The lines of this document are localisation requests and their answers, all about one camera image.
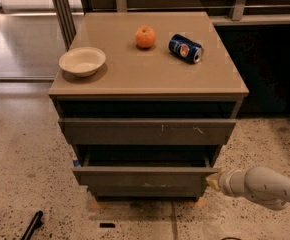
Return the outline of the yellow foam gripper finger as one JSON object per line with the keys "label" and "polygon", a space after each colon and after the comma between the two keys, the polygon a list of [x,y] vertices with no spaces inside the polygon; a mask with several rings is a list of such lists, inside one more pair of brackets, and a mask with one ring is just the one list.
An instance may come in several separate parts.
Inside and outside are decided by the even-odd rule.
{"label": "yellow foam gripper finger", "polygon": [[214,190],[220,190],[219,179],[221,177],[220,173],[213,173],[206,177],[208,185]]}

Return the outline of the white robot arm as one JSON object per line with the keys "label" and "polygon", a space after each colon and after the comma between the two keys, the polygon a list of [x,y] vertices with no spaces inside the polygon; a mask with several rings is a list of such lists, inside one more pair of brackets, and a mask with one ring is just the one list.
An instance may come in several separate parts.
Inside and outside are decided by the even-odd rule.
{"label": "white robot arm", "polygon": [[290,203],[290,178],[266,167],[217,172],[206,181],[226,196],[242,197],[270,210],[283,210]]}

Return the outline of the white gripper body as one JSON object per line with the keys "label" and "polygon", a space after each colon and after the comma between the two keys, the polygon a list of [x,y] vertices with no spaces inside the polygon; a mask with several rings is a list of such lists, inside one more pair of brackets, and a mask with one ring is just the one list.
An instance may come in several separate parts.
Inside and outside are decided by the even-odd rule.
{"label": "white gripper body", "polygon": [[246,197],[248,190],[245,186],[246,172],[244,170],[233,169],[221,174],[218,179],[220,190],[231,197]]}

